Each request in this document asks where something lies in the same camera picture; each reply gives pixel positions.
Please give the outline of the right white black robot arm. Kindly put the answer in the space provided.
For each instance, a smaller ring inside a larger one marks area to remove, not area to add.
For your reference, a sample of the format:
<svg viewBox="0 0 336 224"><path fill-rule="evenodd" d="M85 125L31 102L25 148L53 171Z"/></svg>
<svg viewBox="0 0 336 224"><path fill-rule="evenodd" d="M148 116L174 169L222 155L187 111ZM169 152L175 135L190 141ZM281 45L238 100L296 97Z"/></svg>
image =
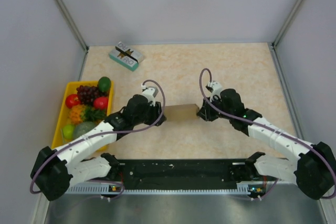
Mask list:
<svg viewBox="0 0 336 224"><path fill-rule="evenodd" d="M326 195L335 189L335 156L328 144L313 144L274 126L260 113L246 108L234 89L224 89L218 82L210 82L206 89L211 94L203 97L197 114L201 119L209 122L227 119L235 130L262 141L284 156L281 159L255 153L246 160L248 178L271 176L298 186L311 199L335 198L335 194Z"/></svg>

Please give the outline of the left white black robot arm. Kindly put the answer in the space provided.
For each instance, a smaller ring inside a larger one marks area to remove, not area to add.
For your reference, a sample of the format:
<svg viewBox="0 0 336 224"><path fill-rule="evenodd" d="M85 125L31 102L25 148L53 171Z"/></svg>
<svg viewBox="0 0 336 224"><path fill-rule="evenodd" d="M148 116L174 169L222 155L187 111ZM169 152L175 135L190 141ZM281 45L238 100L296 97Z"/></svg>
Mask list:
<svg viewBox="0 0 336 224"><path fill-rule="evenodd" d="M30 174L30 192L42 193L54 201L78 183L97 177L116 179L119 168L109 158L86 158L101 147L137 132L137 125L145 124L144 131L161 125L165 121L165 106L165 101L155 101L152 95L136 94L120 111L108 115L88 133L58 148L42 148Z"/></svg>

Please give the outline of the brown cardboard box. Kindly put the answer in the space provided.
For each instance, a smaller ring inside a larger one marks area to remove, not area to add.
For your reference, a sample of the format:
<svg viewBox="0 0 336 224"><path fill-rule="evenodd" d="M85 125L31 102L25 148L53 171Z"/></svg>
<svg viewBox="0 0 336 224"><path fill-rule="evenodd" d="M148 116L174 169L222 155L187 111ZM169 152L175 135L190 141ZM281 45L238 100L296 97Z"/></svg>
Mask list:
<svg viewBox="0 0 336 224"><path fill-rule="evenodd" d="M184 122L196 120L199 107L196 104L166 106L164 116L168 122Z"/></svg>

